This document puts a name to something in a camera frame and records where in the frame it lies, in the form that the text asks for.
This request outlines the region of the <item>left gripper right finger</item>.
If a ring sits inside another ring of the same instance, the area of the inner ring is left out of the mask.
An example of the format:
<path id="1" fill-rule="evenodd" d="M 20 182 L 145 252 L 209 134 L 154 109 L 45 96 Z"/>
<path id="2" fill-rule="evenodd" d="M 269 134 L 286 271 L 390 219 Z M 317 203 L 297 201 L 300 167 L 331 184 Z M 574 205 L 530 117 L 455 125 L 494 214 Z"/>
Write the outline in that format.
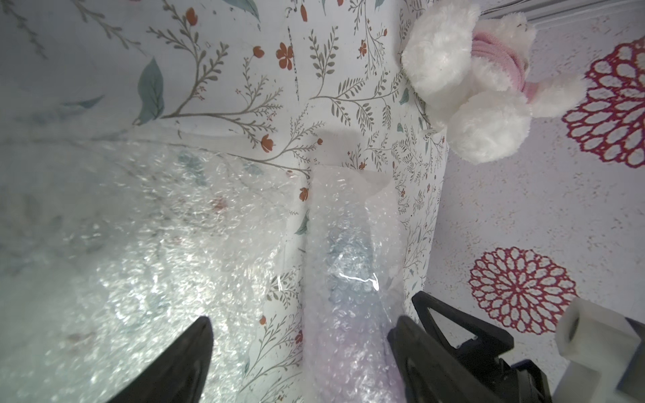
<path id="1" fill-rule="evenodd" d="M 401 316 L 387 336 L 410 402 L 499 402 L 440 343 L 410 317 Z"/>

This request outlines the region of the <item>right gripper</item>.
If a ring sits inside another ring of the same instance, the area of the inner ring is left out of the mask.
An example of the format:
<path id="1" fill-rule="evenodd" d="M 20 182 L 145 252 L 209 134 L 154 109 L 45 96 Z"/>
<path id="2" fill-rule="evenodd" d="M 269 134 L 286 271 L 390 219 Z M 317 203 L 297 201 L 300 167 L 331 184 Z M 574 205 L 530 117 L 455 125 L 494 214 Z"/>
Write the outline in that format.
<path id="1" fill-rule="evenodd" d="M 418 292 L 412 303 L 423 328 L 447 349 L 460 364 L 503 402 L 551 403 L 546 374 L 532 360 L 507 364 L 502 354 L 514 348 L 509 332 L 441 302 L 427 292 Z M 473 334 L 458 348 L 453 347 L 433 318 L 432 312 Z"/>

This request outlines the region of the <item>bubble purple vase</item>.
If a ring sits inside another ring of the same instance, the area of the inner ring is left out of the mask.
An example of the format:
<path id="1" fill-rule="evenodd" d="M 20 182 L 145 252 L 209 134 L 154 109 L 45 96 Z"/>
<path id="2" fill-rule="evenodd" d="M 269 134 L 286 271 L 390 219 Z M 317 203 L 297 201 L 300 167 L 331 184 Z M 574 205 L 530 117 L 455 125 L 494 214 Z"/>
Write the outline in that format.
<path id="1" fill-rule="evenodd" d="M 402 402 L 388 332 L 404 312 L 403 235 L 389 176 L 312 173 L 303 270 L 306 402 Z"/>

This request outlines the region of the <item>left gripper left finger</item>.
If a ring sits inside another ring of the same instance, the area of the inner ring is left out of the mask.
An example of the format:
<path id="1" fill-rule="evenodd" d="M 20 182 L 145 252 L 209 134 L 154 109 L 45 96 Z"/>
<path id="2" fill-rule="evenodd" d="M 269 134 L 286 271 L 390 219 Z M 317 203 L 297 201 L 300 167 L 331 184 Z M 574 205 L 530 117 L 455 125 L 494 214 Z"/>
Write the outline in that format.
<path id="1" fill-rule="evenodd" d="M 194 403 L 201 399 L 213 354 L 213 327 L 198 317 L 109 403 Z"/>

